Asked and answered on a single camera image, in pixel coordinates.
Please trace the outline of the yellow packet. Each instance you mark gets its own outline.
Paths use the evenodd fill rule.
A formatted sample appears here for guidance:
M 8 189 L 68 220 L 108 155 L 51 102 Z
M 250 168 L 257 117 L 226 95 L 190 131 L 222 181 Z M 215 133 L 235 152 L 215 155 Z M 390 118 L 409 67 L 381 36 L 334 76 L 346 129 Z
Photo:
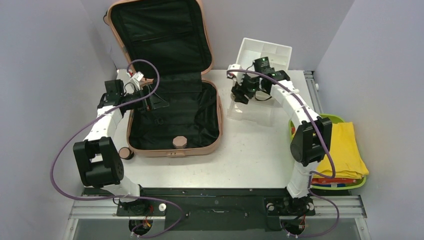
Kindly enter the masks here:
M 336 178 L 361 179 L 370 174 L 361 158 L 352 122 L 332 125 L 330 156 Z

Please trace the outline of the pink hard-shell suitcase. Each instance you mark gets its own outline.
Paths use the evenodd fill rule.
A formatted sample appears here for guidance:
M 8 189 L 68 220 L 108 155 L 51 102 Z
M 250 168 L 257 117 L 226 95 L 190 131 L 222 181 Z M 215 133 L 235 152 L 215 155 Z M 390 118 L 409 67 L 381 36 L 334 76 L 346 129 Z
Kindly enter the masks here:
M 151 84 L 169 107 L 132 110 L 126 139 L 145 157 L 185 157 L 215 151 L 223 135 L 224 114 L 215 84 L 204 78 L 213 67 L 203 6 L 199 0 L 120 0 L 106 19 L 132 72 Z M 173 139 L 187 138 L 176 149 Z

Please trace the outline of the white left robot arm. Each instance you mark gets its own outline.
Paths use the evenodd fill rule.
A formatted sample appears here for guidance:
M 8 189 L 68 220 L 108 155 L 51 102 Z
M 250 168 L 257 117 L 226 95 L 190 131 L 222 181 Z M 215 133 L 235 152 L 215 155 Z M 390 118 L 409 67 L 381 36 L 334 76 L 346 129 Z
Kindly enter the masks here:
M 118 215 L 164 216 L 167 204 L 163 200 L 143 196 L 141 186 L 125 176 L 123 154 L 130 157 L 134 151 L 128 147 L 118 151 L 113 141 L 125 113 L 148 111 L 148 101 L 136 85 L 132 92 L 127 93 L 120 79 L 108 80 L 104 85 L 105 93 L 100 98 L 90 132 L 72 147 L 81 181 L 86 187 L 106 191 L 113 199 L 117 198 Z

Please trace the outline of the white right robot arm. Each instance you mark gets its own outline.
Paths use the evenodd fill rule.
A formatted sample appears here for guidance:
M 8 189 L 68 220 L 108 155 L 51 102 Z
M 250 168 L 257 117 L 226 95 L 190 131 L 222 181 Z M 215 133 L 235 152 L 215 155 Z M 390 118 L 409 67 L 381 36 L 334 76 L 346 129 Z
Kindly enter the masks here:
M 290 117 L 294 133 L 290 153 L 294 159 L 293 171 L 282 199 L 267 202 L 266 210 L 286 216 L 304 215 L 312 211 L 311 181 L 319 163 L 328 156 L 331 147 L 332 121 L 316 113 L 301 97 L 290 76 L 284 70 L 275 70 L 268 57 L 252 62 L 254 70 L 231 64 L 227 78 L 235 80 L 231 89 L 236 103 L 248 104 L 257 92 L 269 95 Z

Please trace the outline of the red garment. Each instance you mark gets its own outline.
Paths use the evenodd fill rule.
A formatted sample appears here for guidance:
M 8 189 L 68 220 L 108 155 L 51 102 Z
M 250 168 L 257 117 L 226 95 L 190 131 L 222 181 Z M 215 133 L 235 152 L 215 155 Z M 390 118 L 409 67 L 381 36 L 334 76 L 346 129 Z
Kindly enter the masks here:
M 354 178 L 313 178 L 311 183 L 313 185 L 331 185 L 331 184 L 355 184 L 357 182 Z

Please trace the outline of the white drawer organizer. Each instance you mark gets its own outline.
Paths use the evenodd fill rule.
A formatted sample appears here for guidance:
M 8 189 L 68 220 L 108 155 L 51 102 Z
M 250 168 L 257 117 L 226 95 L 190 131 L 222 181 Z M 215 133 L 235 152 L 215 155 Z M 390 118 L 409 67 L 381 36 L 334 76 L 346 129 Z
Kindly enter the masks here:
M 245 37 L 242 40 L 235 64 L 241 65 L 243 70 L 258 72 L 277 81 L 289 81 L 290 77 L 287 71 L 292 50 L 291 46 Z M 249 99 L 248 104 L 234 102 L 231 92 L 232 101 L 227 111 L 227 117 L 271 127 L 277 107 L 276 100 L 270 95 L 273 82 L 256 74 L 243 72 L 244 74 L 248 74 L 250 77 L 261 77 L 263 90 L 257 91 L 255 96 Z M 233 86 L 240 84 L 241 81 L 233 80 Z

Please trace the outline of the green plastic tray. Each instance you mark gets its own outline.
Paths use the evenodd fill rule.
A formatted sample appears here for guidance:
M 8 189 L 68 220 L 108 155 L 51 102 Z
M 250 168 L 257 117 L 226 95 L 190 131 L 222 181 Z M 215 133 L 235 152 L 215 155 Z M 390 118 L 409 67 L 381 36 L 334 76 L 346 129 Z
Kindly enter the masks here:
M 341 188 L 312 184 L 313 178 L 336 178 L 335 165 L 330 155 L 332 126 L 336 123 L 348 122 L 335 115 L 314 112 L 308 117 L 295 114 L 290 120 L 290 152 L 294 165 L 286 189 L 292 197 L 304 197 L 310 188 L 345 190 L 360 187 L 365 182 L 366 176 L 356 179 L 356 183 L 346 184 L 346 187 Z

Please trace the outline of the blue cloth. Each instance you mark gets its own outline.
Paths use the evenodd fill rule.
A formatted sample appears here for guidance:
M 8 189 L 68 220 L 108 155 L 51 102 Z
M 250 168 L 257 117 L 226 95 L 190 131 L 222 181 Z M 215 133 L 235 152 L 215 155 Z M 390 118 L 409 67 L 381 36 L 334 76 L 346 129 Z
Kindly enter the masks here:
M 341 183 L 341 184 L 326 184 L 326 185 L 323 185 L 322 187 L 324 187 L 324 188 L 344 188 L 346 186 L 347 186 L 346 184 Z

